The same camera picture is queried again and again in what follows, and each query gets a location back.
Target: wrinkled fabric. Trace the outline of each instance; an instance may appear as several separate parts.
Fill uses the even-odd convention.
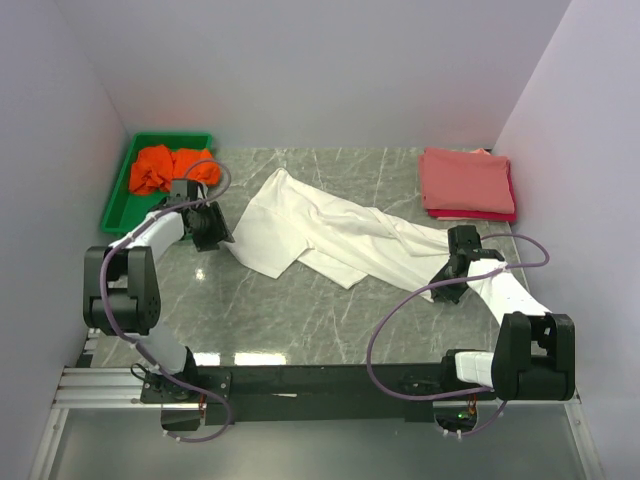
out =
[[[173,179],[171,150],[164,145],[146,147],[138,152],[131,165],[129,191],[136,195],[149,195],[156,190],[168,192]]]
[[[449,260],[446,230],[338,198],[282,168],[249,202],[233,237],[231,253],[257,272],[278,278],[299,260],[344,288],[371,275],[414,291]]]

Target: metal frame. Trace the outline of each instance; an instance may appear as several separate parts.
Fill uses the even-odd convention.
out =
[[[49,478],[57,454],[66,419],[73,409],[186,409],[196,410],[197,403],[143,404],[141,380],[133,377],[128,368],[65,368],[51,406],[40,447],[31,470],[30,480]],[[494,405],[495,400],[478,402]],[[558,405],[556,401],[510,402],[512,406]],[[570,422],[576,448],[587,480],[605,480],[579,397],[563,402]],[[466,405],[460,401],[433,402],[434,407]]]
[[[68,408],[51,409],[47,425],[42,434],[40,447],[38,448],[36,458],[31,467],[29,480],[46,480],[49,478],[68,415]]]

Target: gray marble table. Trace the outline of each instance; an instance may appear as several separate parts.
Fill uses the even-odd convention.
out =
[[[506,223],[446,222],[420,203],[419,149],[224,149],[217,158],[233,172],[220,199],[230,228],[277,168],[324,191],[375,206],[410,222],[446,229],[473,223],[481,235],[510,232]],[[511,238],[491,239],[507,261],[518,254]],[[239,264],[224,247],[198,254],[189,241],[169,248],[157,266],[161,321],[188,345],[200,364],[363,363],[373,327],[407,292],[368,277],[350,290],[296,262],[279,279]],[[525,284],[521,271],[515,272]],[[488,349],[498,324],[480,297],[458,305],[417,298],[380,335],[375,362],[439,362],[451,348]],[[123,342],[102,337],[94,367],[129,366],[138,358]]]

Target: folded towel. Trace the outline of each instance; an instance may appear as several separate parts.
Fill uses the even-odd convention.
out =
[[[513,213],[494,213],[494,212],[478,212],[473,210],[441,210],[430,208],[427,213],[438,220],[489,220],[490,222],[509,222],[515,223],[518,219],[518,206],[516,204],[516,195],[513,191],[513,182],[511,181],[511,165],[507,171],[507,180],[509,182],[509,193],[513,200]]]
[[[515,212],[507,157],[427,148],[419,168],[426,210]]]

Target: green tray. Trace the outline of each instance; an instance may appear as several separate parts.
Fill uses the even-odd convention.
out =
[[[151,195],[133,195],[129,192],[131,165],[138,158],[138,152],[145,147],[166,145],[171,150],[211,148],[212,137],[208,133],[186,132],[140,132],[137,133],[127,151],[118,179],[111,193],[107,209],[100,225],[103,232],[125,235],[133,230],[149,212],[149,209],[167,194],[155,192]]]

